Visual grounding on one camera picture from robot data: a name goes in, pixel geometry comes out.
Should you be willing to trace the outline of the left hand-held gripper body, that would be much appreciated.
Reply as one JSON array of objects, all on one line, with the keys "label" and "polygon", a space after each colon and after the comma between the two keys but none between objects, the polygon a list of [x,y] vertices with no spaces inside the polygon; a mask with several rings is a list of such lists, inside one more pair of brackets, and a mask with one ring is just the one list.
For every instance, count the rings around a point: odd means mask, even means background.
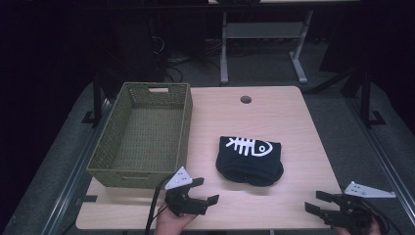
[{"label": "left hand-held gripper body", "polygon": [[164,186],[168,208],[176,215],[205,214],[208,209],[208,200],[194,199],[189,196],[192,188],[192,178],[184,166],[181,166]]}]

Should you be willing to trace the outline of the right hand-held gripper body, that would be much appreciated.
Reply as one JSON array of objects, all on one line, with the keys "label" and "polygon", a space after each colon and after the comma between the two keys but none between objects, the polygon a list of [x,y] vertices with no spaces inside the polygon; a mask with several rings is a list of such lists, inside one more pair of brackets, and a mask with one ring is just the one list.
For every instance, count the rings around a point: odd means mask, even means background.
[{"label": "right hand-held gripper body", "polygon": [[368,228],[373,218],[381,228],[389,228],[391,223],[385,215],[372,206],[368,199],[393,199],[394,191],[384,191],[351,181],[341,194],[332,194],[333,201],[340,207],[337,218],[332,218],[327,212],[327,224],[342,228]]}]

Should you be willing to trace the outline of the black cloth with fishbone print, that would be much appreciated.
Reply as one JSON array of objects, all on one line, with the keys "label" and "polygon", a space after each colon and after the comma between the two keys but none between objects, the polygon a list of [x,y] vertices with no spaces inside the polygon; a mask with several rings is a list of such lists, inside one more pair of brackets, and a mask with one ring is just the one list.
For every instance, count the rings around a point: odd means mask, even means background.
[{"label": "black cloth with fishbone print", "polygon": [[215,166],[230,181],[266,187],[284,173],[281,151],[280,143],[221,136]]}]

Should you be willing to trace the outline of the green woven basket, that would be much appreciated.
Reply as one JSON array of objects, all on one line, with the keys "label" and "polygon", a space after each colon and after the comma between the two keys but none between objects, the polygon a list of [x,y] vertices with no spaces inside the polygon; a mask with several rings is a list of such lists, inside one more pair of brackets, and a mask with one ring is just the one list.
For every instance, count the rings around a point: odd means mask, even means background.
[{"label": "green woven basket", "polygon": [[106,187],[156,188],[187,162],[192,110],[186,83],[124,83],[87,171]]}]

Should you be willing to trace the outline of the person's left hand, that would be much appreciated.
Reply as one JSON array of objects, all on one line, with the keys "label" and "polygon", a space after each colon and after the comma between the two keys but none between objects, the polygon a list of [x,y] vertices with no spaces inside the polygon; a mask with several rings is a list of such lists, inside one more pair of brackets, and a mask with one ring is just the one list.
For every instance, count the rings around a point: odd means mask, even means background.
[{"label": "person's left hand", "polygon": [[156,220],[155,235],[180,235],[183,229],[190,224],[195,218],[196,214],[174,214],[163,203],[158,209],[158,216]]}]

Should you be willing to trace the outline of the person's right hand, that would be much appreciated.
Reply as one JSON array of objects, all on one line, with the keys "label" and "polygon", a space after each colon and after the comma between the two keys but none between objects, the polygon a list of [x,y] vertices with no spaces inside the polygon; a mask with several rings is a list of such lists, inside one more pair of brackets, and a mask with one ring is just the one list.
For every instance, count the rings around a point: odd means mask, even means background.
[{"label": "person's right hand", "polygon": [[[334,227],[338,235],[351,235],[345,228]],[[372,219],[371,225],[362,230],[363,235],[382,235],[381,227],[375,218]]]}]

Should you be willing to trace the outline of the black metal stand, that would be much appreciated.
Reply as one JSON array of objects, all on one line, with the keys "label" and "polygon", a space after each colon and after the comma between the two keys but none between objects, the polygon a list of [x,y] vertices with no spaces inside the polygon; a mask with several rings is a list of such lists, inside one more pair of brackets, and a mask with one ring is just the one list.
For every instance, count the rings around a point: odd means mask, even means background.
[{"label": "black metal stand", "polygon": [[386,122],[378,111],[370,110],[371,78],[367,70],[360,72],[360,118],[367,128],[373,125],[385,125]]},{"label": "black metal stand", "polygon": [[97,127],[102,118],[102,91],[101,91],[101,73],[96,72],[93,82],[93,110],[88,111],[82,120],[82,123],[89,123],[93,128]]}]

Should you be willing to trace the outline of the aluminium floor rail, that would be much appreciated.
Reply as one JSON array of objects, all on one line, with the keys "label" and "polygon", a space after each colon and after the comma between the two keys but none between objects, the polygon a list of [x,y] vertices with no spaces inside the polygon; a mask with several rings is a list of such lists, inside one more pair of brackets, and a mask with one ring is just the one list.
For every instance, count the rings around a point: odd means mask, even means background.
[{"label": "aluminium floor rail", "polygon": [[88,138],[84,144],[73,169],[70,172],[69,178],[66,181],[61,193],[57,197],[56,202],[48,215],[47,221],[42,229],[41,235],[57,235],[59,226],[64,218],[64,215],[69,207],[69,203],[73,194],[81,180],[83,173],[86,171],[87,164],[92,156],[92,152],[97,144],[98,138],[104,128],[104,121],[108,117],[108,112],[111,110],[112,104],[108,99],[105,99],[101,105],[98,106],[102,112],[102,117],[89,131]]},{"label": "aluminium floor rail", "polygon": [[390,156],[387,154],[373,131],[374,126],[385,126],[385,120],[378,111],[370,111],[368,115],[369,119],[364,119],[360,113],[360,106],[354,99],[346,99],[346,104],[370,146],[374,150],[380,167],[400,201],[411,224],[415,227],[415,196],[409,191],[404,181],[401,179],[396,167],[392,164]]}]

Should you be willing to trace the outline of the black table bracket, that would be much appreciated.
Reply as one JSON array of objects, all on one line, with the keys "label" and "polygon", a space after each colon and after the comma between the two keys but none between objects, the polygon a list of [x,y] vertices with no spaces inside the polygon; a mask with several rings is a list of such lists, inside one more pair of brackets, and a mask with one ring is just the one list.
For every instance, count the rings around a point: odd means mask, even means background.
[{"label": "black table bracket", "polygon": [[96,195],[85,195],[84,197],[81,198],[77,198],[75,200],[75,202],[77,204],[82,204],[82,203],[95,203],[97,201],[98,196]]}]

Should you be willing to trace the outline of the grey metal desk frame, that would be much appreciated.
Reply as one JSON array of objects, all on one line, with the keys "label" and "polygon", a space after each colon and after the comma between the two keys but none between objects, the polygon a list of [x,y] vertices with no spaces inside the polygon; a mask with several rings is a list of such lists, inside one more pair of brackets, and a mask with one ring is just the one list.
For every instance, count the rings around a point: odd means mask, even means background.
[{"label": "grey metal desk frame", "polygon": [[302,22],[288,23],[229,23],[227,14],[222,14],[220,83],[227,84],[227,40],[228,39],[296,39],[297,48],[289,53],[290,60],[301,84],[307,84],[307,78],[300,63],[300,53],[308,33],[313,11],[305,14]]}]

